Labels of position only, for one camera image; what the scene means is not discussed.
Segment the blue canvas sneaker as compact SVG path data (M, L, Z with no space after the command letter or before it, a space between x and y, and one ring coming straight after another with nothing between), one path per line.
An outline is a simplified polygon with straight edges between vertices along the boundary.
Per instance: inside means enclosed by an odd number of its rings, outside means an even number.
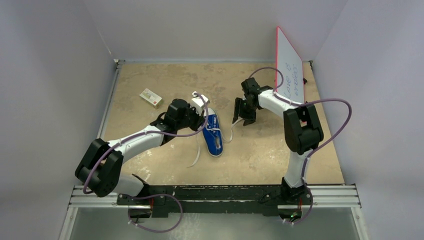
M219 118L214 109L208 108L208 117L206 127L202 130L202 134L206 143L209 154L213 157L219 157L224 150L223 138L219 124Z

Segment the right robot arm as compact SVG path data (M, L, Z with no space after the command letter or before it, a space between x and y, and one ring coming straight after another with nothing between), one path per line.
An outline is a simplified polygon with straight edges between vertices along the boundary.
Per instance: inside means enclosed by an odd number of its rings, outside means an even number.
M310 154L324 139L324 133L314 105L304 106L278 99L272 87L260 86L253 77L241 83L243 97L234 102L233 122L243 120L247 126L256 122L257 111L266 109L283 120L284 140L290 150L287 171L282 178L280 196L294 203L306 190L306 171Z

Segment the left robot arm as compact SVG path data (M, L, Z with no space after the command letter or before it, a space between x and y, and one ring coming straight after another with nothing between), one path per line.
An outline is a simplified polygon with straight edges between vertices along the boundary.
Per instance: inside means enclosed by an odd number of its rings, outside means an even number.
M154 121L142 130L116 140L93 140L75 170L84 194L105 197L111 193L127 195L138 205L146 203L149 191L138 176L123 176L123 164L133 157L179 138L178 131L189 128L196 135L206 126L210 100L194 93L187 102L174 99Z

